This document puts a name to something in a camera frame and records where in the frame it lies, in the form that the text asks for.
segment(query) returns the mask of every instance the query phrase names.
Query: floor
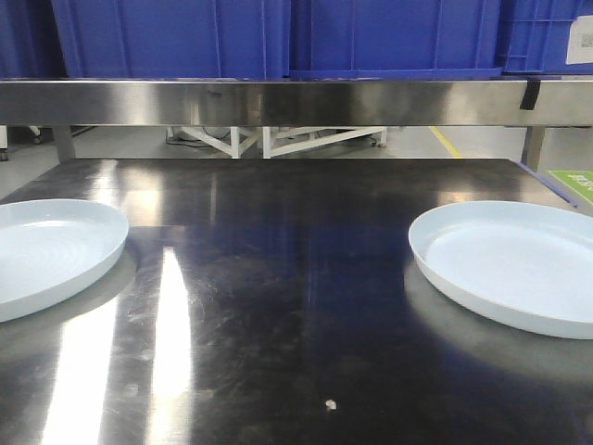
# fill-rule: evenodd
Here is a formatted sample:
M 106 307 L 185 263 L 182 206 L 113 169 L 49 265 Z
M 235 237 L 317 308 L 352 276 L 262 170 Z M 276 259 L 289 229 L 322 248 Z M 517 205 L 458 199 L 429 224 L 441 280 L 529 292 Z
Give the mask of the floor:
M 391 127 L 387 148 L 360 138 L 286 155 L 285 158 L 504 158 L 518 161 L 525 129 L 507 127 Z M 27 129 L 10 129 L 10 161 L 0 163 L 0 197 L 25 185 L 57 165 L 51 132 L 47 142 L 35 145 Z M 171 145 L 161 127 L 101 127 L 75 137 L 80 158 L 225 158 L 211 147 Z M 245 158 L 261 158 L 260 148 L 250 148 Z M 578 209 L 593 215 L 593 206 L 549 175 L 549 170 L 593 171 L 593 129 L 548 129 L 539 174 L 552 188 L 570 195 Z

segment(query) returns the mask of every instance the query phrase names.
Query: green sticker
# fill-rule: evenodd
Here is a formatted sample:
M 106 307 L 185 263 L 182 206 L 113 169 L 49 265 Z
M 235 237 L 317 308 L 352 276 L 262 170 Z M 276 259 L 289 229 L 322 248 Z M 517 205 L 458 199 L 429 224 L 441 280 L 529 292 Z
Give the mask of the green sticker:
M 550 174 L 593 204 L 593 172 L 550 171 Z

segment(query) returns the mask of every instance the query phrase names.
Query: yellow floor line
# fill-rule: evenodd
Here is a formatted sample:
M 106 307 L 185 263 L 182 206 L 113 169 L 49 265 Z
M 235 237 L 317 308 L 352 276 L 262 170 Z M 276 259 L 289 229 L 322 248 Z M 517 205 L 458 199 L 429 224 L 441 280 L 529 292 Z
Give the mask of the yellow floor line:
M 445 146 L 445 148 L 447 149 L 447 151 L 451 154 L 451 156 L 453 158 L 463 159 L 463 155 L 460 153 L 460 151 L 457 148 L 455 148 L 453 143 L 451 141 L 449 141 L 447 139 L 447 137 L 444 134 L 442 134 L 438 128 L 436 128 L 436 127 L 428 127 L 428 128 L 430 128 L 430 131 L 433 132 L 436 139 L 438 139 L 440 141 L 440 143 L 443 144 L 443 146 Z

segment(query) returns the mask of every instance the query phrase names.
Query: blue plastic crate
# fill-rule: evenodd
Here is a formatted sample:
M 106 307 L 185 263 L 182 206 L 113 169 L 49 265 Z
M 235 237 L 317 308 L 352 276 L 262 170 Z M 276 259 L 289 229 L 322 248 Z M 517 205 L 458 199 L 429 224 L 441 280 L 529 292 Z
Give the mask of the blue plastic crate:
M 52 0 L 70 77 L 288 74 L 290 0 Z
M 474 78 L 495 68 L 500 0 L 294 0 L 291 76 Z
M 64 77 L 49 0 L 0 0 L 0 78 Z
M 592 0 L 502 0 L 499 64 L 508 73 L 593 73 L 593 63 L 567 63 L 571 27 L 591 15 Z

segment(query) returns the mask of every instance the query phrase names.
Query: white plate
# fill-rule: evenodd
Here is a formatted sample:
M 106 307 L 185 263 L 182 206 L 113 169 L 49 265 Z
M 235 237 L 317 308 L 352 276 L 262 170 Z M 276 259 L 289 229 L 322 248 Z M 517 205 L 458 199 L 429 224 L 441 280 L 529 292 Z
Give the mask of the white plate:
M 462 202 L 427 211 L 409 237 L 424 276 L 461 306 L 538 334 L 593 338 L 593 218 Z
M 68 299 L 118 260 L 128 221 L 92 201 L 46 199 L 0 206 L 0 322 Z

